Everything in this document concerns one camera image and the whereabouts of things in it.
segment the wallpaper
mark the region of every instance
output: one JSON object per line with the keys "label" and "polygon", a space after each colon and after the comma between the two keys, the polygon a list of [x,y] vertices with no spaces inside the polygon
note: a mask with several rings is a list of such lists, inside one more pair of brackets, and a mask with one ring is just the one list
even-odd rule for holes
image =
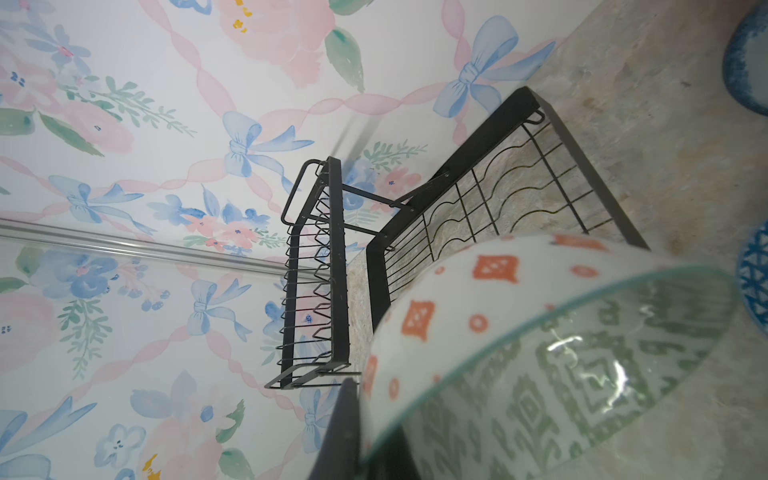
{"label": "wallpaper", "polygon": [[282,294],[270,276],[0,241],[0,478],[305,478],[338,387],[264,388]]}
{"label": "wallpaper", "polygon": [[0,0],[0,217],[280,260],[305,160],[404,194],[598,2]]}

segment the orange circle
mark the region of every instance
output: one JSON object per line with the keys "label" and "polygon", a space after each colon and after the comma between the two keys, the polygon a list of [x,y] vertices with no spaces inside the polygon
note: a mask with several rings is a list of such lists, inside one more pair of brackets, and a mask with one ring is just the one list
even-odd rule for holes
{"label": "orange circle", "polygon": [[591,266],[585,265],[577,265],[571,268],[571,272],[573,272],[574,275],[580,276],[582,278],[592,278],[593,276],[597,276],[599,274],[598,271]]}
{"label": "orange circle", "polygon": [[488,329],[488,319],[484,315],[472,315],[469,319],[469,328],[473,332],[482,333]]}
{"label": "orange circle", "polygon": [[398,379],[392,379],[389,381],[389,398],[394,400],[397,398],[397,394],[400,393],[400,381]]}

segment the dish rack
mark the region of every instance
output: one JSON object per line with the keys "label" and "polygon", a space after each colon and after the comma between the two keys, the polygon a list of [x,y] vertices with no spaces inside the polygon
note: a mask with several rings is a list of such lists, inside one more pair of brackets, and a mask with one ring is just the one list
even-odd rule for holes
{"label": "dish rack", "polygon": [[[316,179],[298,220],[286,219],[308,168]],[[399,209],[381,229],[344,222],[343,195]],[[648,248],[551,105],[527,87],[515,91],[437,170],[395,200],[342,182],[341,161],[309,160],[281,220],[289,226],[280,374],[269,388],[293,389],[349,366],[344,230],[372,236],[366,248],[372,327],[430,263],[470,243],[530,230],[599,232]],[[300,279],[300,273],[310,278]],[[311,291],[299,292],[312,286]],[[311,312],[322,321],[297,323]],[[314,330],[311,335],[300,333]],[[311,386],[328,386],[333,383]]]}

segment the stone surface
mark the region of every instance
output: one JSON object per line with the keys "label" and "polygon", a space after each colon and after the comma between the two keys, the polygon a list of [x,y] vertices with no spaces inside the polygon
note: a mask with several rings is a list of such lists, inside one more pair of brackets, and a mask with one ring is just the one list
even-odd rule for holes
{"label": "stone surface", "polygon": [[[755,4],[606,0],[528,82],[652,250],[729,271],[768,217],[768,118],[736,103],[721,74],[726,44]],[[349,275],[359,280],[349,282],[350,322],[361,332],[353,355],[364,358],[364,255]],[[766,476],[766,366],[768,342],[740,308],[722,343],[674,394],[552,478]]]}

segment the wall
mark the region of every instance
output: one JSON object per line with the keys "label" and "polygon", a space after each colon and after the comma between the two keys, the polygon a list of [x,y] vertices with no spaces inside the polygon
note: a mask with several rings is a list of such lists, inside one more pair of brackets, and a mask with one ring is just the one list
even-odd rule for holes
{"label": "wall", "polygon": [[0,217],[280,260],[306,159],[398,197],[598,3],[0,3]]}
{"label": "wall", "polygon": [[0,478],[307,475],[335,396],[263,387],[278,279],[7,240],[0,277]]}

